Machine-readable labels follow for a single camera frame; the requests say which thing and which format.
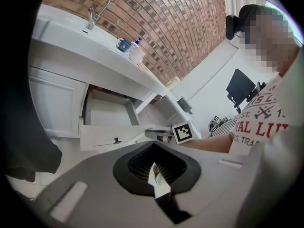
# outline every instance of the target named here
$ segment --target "cabinet door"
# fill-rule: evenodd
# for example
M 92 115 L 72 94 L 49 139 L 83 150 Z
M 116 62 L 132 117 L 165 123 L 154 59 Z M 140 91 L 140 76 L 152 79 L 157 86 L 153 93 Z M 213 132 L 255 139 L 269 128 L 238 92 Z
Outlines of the cabinet door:
M 148 129 L 155 128 L 155 125 L 139 126 L 80 126 L 80 149 L 111 151 L 133 144 L 144 135 Z M 115 138 L 121 143 L 114 144 Z
M 30 90 L 39 119 L 50 136 L 79 137 L 79 114 L 86 83 L 28 68 Z

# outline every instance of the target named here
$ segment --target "brick wall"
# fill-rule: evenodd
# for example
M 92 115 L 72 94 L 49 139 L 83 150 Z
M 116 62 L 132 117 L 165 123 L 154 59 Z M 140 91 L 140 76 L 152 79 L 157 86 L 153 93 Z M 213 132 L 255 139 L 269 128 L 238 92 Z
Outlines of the brick wall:
M 105 0 L 43 0 L 88 19 Z M 165 84 L 183 79 L 225 38 L 224 0 L 111 0 L 98 26 L 117 38 L 142 38 L 143 63 Z

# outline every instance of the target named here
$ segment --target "person's arm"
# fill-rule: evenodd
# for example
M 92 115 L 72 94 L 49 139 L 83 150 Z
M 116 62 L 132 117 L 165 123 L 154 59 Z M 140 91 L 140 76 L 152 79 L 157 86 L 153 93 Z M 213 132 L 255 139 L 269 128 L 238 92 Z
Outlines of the person's arm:
M 232 145 L 232 138 L 229 134 L 223 134 L 207 139 L 191 140 L 181 143 L 180 145 L 198 150 L 229 153 Z

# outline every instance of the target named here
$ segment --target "kitchen faucet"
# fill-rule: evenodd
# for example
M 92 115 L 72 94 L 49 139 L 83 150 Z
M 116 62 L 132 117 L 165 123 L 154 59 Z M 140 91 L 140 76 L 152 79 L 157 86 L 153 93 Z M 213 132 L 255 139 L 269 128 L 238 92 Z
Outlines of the kitchen faucet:
M 94 13 L 94 9 L 93 8 L 89 8 L 88 9 L 88 13 L 89 13 L 89 24 L 87 25 L 87 28 L 92 30 L 94 25 L 96 24 L 97 20 L 99 19 L 99 17 L 101 16 L 101 14 L 103 13 L 103 11 L 105 10 L 105 8 L 109 5 L 111 0 L 106 0 L 106 5 L 101 9 L 101 11 L 98 14 Z

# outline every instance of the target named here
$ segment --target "blue mug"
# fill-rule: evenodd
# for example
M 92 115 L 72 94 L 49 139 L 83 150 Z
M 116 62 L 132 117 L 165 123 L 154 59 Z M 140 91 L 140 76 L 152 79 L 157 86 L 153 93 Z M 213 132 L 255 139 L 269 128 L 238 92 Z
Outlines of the blue mug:
M 118 50 L 125 52 L 131 46 L 131 42 L 126 40 L 125 38 L 119 38 L 117 40 L 116 46 Z

